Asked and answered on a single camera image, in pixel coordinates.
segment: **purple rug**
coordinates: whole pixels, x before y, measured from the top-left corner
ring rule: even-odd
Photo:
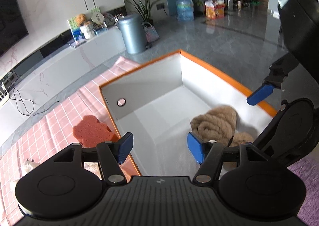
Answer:
[[[298,218],[309,226],[319,226],[319,164],[310,157],[304,157],[288,167],[306,185],[307,196],[298,213]]]

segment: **orange sponge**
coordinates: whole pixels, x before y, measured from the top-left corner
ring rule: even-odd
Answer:
[[[73,136],[85,148],[96,147],[104,141],[117,142],[119,138],[111,132],[110,128],[94,115],[84,116],[82,121],[73,127]]]

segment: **pink checkered tablecloth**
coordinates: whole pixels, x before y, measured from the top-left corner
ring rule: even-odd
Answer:
[[[135,67],[138,67],[137,63],[119,57],[112,68],[81,87],[45,115],[1,157],[1,226],[14,225],[22,217],[14,193],[11,191],[10,182],[22,177],[21,165],[27,158],[43,163],[61,149],[78,142],[72,135],[72,128],[85,115],[95,115],[100,122],[106,123],[115,132],[100,94],[99,85]],[[128,160],[121,168],[128,179],[130,175],[136,175],[136,170]]]

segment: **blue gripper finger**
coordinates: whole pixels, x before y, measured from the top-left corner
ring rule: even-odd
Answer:
[[[204,162],[205,143],[195,133],[188,133],[187,146],[198,164]]]
[[[122,165],[133,148],[133,134],[125,135],[114,143],[113,155],[118,164]]]
[[[247,103],[249,105],[256,105],[274,92],[273,85],[262,85],[258,88],[254,93],[252,93],[249,97],[247,97]]]

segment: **metal bolt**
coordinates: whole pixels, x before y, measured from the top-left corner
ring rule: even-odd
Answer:
[[[283,111],[286,109],[286,104],[283,104],[281,107],[280,107],[280,111]]]
[[[111,175],[108,177],[108,180],[112,183],[120,183],[124,180],[124,177],[121,175]]]
[[[198,175],[195,180],[199,183],[208,183],[212,178],[208,175]]]

